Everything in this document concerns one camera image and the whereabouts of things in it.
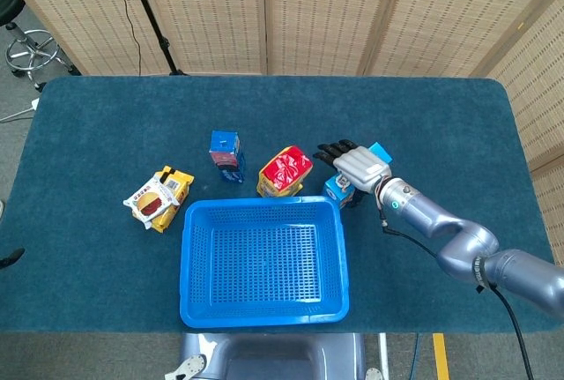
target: small blue box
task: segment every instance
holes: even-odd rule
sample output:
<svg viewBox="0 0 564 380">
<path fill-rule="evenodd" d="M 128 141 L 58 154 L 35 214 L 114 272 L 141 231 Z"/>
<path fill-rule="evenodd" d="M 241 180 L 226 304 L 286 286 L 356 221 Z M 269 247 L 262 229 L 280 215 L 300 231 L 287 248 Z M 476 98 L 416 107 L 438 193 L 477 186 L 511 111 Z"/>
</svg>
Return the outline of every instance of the small blue box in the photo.
<svg viewBox="0 0 564 380">
<path fill-rule="evenodd" d="M 374 143 L 368 149 L 386 164 L 390 164 L 392 162 L 390 155 L 378 142 Z M 332 176 L 331 179 L 325 182 L 323 186 L 324 196 L 333 199 L 339 208 L 343 208 L 349 202 L 353 201 L 355 191 L 356 189 L 354 186 L 340 173 Z"/>
<path fill-rule="evenodd" d="M 236 131 L 214 130 L 211 133 L 210 156 L 223 179 L 244 182 L 245 156 Z"/>
</svg>

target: dark green tablecloth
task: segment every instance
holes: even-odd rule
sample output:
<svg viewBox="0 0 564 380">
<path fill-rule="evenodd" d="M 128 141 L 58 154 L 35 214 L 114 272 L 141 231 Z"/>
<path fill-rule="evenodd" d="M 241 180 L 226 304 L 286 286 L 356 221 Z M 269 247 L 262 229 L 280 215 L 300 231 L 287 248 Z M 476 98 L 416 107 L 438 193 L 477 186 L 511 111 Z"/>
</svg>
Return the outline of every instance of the dark green tablecloth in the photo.
<svg viewBox="0 0 564 380">
<path fill-rule="evenodd" d="M 220 180 L 212 130 L 237 130 L 243 185 Z M 198 199 L 253 197 L 256 173 L 283 147 L 350 138 L 379 141 L 392 169 L 454 214 L 495 232 L 503 248 L 551 259 L 507 96 L 461 78 L 60 78 L 41 97 L 0 225 L 4 331 L 187 331 L 179 317 L 184 212 Z M 168 164 L 196 177 L 165 234 L 122 205 Z M 302 195 L 332 171 L 316 163 Z M 497 332 L 511 330 L 489 293 L 443 274 L 401 238 L 381 233 L 372 199 L 345 209 L 351 308 L 337 324 L 269 332 Z M 412 232 L 401 220 L 391 225 Z M 438 250 L 446 241 L 431 242 Z M 523 328 L 555 326 L 510 299 Z"/>
</svg>

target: robotic hand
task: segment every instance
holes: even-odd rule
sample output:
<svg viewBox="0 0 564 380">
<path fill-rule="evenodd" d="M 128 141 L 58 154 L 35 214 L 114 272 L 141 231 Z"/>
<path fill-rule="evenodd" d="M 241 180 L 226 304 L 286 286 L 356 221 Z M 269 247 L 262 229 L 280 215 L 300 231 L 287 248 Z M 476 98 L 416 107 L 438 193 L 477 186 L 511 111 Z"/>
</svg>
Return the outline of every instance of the robotic hand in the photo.
<svg viewBox="0 0 564 380">
<path fill-rule="evenodd" d="M 522 250 L 498 252 L 492 232 L 438 206 L 366 147 L 350 140 L 319 145 L 314 157 L 337 169 L 358 190 L 375 195 L 378 207 L 395 212 L 429 239 L 454 235 L 438 252 L 438 265 L 450 276 L 484 288 L 503 287 L 543 311 L 564 318 L 564 269 Z"/>
</svg>

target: gray carpet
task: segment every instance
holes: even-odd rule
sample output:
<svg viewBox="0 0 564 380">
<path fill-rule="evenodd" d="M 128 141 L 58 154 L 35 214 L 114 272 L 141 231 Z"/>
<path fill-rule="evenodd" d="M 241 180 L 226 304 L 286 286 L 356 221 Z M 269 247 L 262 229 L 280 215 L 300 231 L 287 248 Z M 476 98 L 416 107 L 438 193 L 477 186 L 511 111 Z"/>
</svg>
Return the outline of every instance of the gray carpet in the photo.
<svg viewBox="0 0 564 380">
<path fill-rule="evenodd" d="M 16 21 L 25 30 L 41 27 L 28 9 Z M 1 29 L 0 46 L 9 40 Z M 64 67 L 53 63 L 38 80 L 62 75 L 66 75 Z M 0 63 L 0 85 L 0 118 L 29 108 L 39 95 L 26 78 L 13 77 L 4 62 Z M 29 125 L 30 120 L 0 124 L 0 199 L 4 202 L 10 194 Z M 409 377 L 414 338 L 413 334 L 389 335 L 392 379 Z M 377 366 L 375 337 L 368 337 L 366 342 L 369 366 Z M 529 334 L 525 342 L 537 380 L 564 378 L 564 330 Z M 450 378 L 454 380 L 526 378 L 512 334 L 448 335 L 446 345 Z M 180 336 L 176 334 L 0 333 L 0 378 L 158 379 L 175 369 L 179 353 Z M 418 379 L 436 378 L 430 335 L 421 338 L 417 374 Z"/>
</svg>

